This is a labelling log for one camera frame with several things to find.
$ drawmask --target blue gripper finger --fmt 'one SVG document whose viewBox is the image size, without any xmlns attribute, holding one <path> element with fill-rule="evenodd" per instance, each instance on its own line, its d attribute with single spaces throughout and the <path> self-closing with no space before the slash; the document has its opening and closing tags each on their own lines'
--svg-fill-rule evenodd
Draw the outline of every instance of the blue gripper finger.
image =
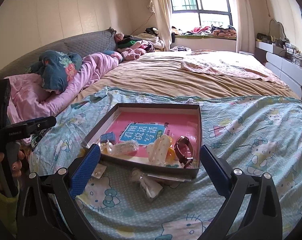
<svg viewBox="0 0 302 240">
<path fill-rule="evenodd" d="M 81 195 L 91 175 L 100 161 L 101 151 L 97 144 L 92 144 L 87 155 L 71 178 L 69 193 L 73 199 Z"/>
<path fill-rule="evenodd" d="M 200 161 L 218 194 L 228 198 L 231 194 L 231 179 L 219 163 L 217 157 L 205 145 L 200 149 Z"/>
</svg>

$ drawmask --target wall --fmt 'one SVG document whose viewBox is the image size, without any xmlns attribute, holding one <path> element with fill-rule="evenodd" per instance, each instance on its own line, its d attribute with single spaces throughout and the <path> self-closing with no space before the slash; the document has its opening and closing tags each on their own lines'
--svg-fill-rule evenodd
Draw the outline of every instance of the wall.
<svg viewBox="0 0 302 240">
<path fill-rule="evenodd" d="M 258 33 L 267 34 L 269 32 L 268 23 L 271 18 L 268 16 L 266 0 L 249 0 L 249 2 L 252 11 L 255 37 Z"/>
<path fill-rule="evenodd" d="M 236 52 L 236 41 L 219 38 L 185 39 L 176 37 L 175 42 L 171 45 L 171 48 L 174 46 L 184 46 L 190 48 L 191 50 L 211 49 Z"/>
<path fill-rule="evenodd" d="M 296 0 L 267 0 L 270 14 L 276 21 L 281 22 L 290 43 L 302 51 L 302 18 Z"/>
<path fill-rule="evenodd" d="M 5 0 L 0 7 L 0 69 L 53 41 L 110 26 L 131 33 L 126 0 Z"/>
<path fill-rule="evenodd" d="M 155 14 L 147 8 L 148 0 L 126 0 L 126 2 L 134 35 L 143 33 L 146 28 L 157 27 Z"/>
</svg>

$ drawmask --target headboard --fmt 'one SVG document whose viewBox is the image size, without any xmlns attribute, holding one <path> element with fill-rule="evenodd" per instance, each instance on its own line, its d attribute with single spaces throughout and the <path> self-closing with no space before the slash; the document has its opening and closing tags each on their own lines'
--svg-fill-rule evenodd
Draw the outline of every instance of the headboard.
<svg viewBox="0 0 302 240">
<path fill-rule="evenodd" d="M 55 41 L 11 62 L 0 70 L 0 79 L 7 76 L 25 74 L 28 67 L 38 61 L 41 53 L 52 49 L 64 53 L 75 52 L 85 57 L 89 54 L 104 52 L 106 50 L 116 50 L 114 35 L 116 31 L 111 27 L 104 31 L 80 34 L 63 40 Z"/>
</svg>

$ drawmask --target white dresser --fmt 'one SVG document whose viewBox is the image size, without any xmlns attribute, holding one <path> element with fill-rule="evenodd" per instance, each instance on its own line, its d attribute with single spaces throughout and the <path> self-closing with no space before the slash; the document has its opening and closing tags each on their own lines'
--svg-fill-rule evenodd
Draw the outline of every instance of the white dresser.
<svg viewBox="0 0 302 240">
<path fill-rule="evenodd" d="M 266 68 L 272 70 L 302 100 L 302 69 L 285 58 L 267 52 Z"/>
</svg>

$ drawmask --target floral pillowcase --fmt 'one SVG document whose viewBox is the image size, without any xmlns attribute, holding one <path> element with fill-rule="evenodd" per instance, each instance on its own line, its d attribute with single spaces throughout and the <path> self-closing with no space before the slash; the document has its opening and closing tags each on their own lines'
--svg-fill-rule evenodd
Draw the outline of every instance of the floral pillowcase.
<svg viewBox="0 0 302 240">
<path fill-rule="evenodd" d="M 75 74 L 80 70 L 82 58 L 79 54 L 47 50 L 38 62 L 33 63 L 27 73 L 36 73 L 43 79 L 42 87 L 60 94 L 65 91 Z"/>
</svg>

